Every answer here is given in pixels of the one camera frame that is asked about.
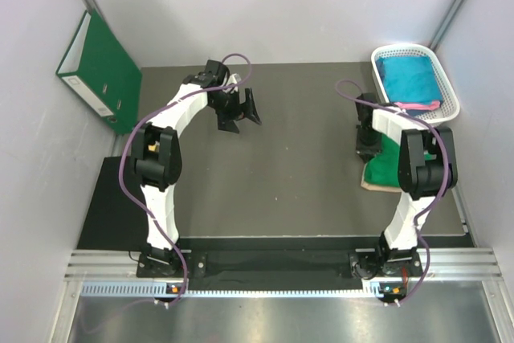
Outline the green t shirt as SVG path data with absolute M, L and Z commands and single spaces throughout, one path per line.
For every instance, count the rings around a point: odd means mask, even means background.
M 381 138 L 381 145 L 381 153 L 365 163 L 362 177 L 372 184 L 401 189 L 398 181 L 400 146 L 385 135 Z

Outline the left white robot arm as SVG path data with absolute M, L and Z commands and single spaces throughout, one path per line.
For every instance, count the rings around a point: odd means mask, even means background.
M 197 74 L 188 75 L 175 97 L 144 118 L 130 134 L 125 155 L 144 195 L 136 204 L 149 217 L 149 234 L 141 248 L 137 276 L 174 277 L 185 271 L 178 248 L 174 189 L 182 173 L 180 136 L 204 108 L 212 108 L 218 129 L 238 133 L 238 121 L 262 123 L 245 79 L 230 71 L 225 60 L 208 60 Z

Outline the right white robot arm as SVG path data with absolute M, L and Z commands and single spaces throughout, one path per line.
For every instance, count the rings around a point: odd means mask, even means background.
M 393 219 L 381 233 L 375 268 L 391 276 L 414 265 L 419 235 L 427 215 L 458 180 L 454 135 L 393 105 L 381 105 L 372 93 L 355 99 L 356 153 L 371 166 L 386 154 L 384 141 L 398 147 L 397 182 L 402 191 Z

